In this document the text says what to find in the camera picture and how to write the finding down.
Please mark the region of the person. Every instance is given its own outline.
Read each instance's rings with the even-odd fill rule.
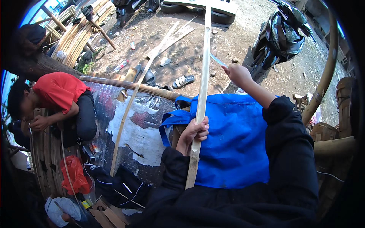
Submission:
[[[308,227],[315,223],[319,190],[314,144],[300,113],[293,111],[294,104],[286,96],[276,97],[255,83],[245,67],[222,68],[263,107],[269,182],[243,189],[196,185],[185,190],[189,146],[194,138],[207,139],[210,127],[208,117],[200,124],[193,119],[176,150],[164,150],[163,180],[151,193],[142,219],[127,227]]]
[[[51,115],[34,117],[35,108],[47,108]],[[18,79],[8,95],[8,112],[13,121],[34,120],[32,130],[44,131],[57,124],[55,136],[64,131],[64,146],[70,147],[97,137],[94,99],[90,87],[71,74],[54,72],[41,76],[33,88]]]
[[[21,124],[21,120],[17,120],[14,124],[9,123],[8,130],[14,134],[14,140],[17,144],[30,151],[30,138],[24,135],[22,129],[20,128]]]

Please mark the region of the blue tote bag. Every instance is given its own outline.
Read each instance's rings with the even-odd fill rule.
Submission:
[[[160,134],[165,146],[170,146],[165,127],[188,124],[196,116],[198,96],[192,100],[180,96],[175,104],[179,100],[191,102],[191,109],[190,112],[179,109],[164,114]],[[210,95],[205,115],[210,128],[207,139],[201,143],[195,184],[239,189],[256,182],[268,182],[267,124],[262,118],[261,105],[249,95]]]

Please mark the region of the plastic bottle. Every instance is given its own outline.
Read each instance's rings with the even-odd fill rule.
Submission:
[[[115,72],[120,71],[123,67],[125,67],[125,65],[127,65],[128,62],[129,62],[128,60],[123,60],[123,62],[120,65],[118,65],[118,66],[116,66],[116,68],[114,68]]]

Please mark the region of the black motorcycle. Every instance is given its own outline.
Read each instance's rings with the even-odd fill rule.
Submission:
[[[312,29],[297,8],[281,0],[268,1],[275,3],[277,8],[269,20],[262,23],[252,47],[251,76],[254,81],[267,77],[272,67],[290,61],[302,50],[305,37],[298,29],[315,42]]]
[[[116,21],[119,27],[126,24],[127,14],[133,13],[137,6],[142,5],[147,0],[112,0],[116,7]],[[149,0],[150,9],[154,12],[160,6],[160,0]]]

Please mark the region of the dirt ground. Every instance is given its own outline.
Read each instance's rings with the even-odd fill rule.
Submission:
[[[239,5],[234,23],[229,28],[213,27],[218,31],[211,42],[211,53],[226,64],[231,59],[237,58],[237,64],[250,65],[253,61],[251,46],[259,32],[261,23],[268,20],[276,6],[266,0],[235,0]],[[148,12],[148,2],[137,10],[123,28],[118,28],[116,17],[113,14],[103,25],[103,29],[116,45],[113,50],[110,44],[100,33],[96,34],[91,45],[105,47],[95,57],[94,72],[114,72],[114,68],[124,59],[129,60],[129,65],[135,67],[141,63],[145,66],[148,62],[146,54],[159,45],[168,30],[176,21],[180,21],[180,28],[186,22],[195,18],[189,25],[196,28],[185,38],[175,43],[167,51],[157,57],[151,66],[155,73],[156,82],[162,85],[172,85],[173,81],[182,75],[194,75],[196,82],[183,89],[175,90],[180,94],[196,96],[199,93],[200,73],[203,60],[204,16],[202,11],[189,9],[185,13],[165,14],[160,9],[157,12]],[[308,38],[303,50],[290,62],[276,65],[278,72],[271,70],[260,85],[276,95],[286,95],[292,99],[294,93],[305,95],[313,93],[323,73],[328,49],[326,45],[314,34],[316,43]],[[134,42],[136,49],[132,50],[130,43]],[[160,67],[160,59],[170,58],[171,64]],[[219,65],[211,59],[210,72],[215,72],[215,77],[209,81],[208,94],[221,93],[228,85],[229,78],[224,74]],[[335,88],[338,81],[346,75],[345,70],[337,64],[330,87],[321,104],[322,122],[335,126],[338,124],[337,102]],[[228,87],[228,92],[234,93],[238,88],[234,85]]]

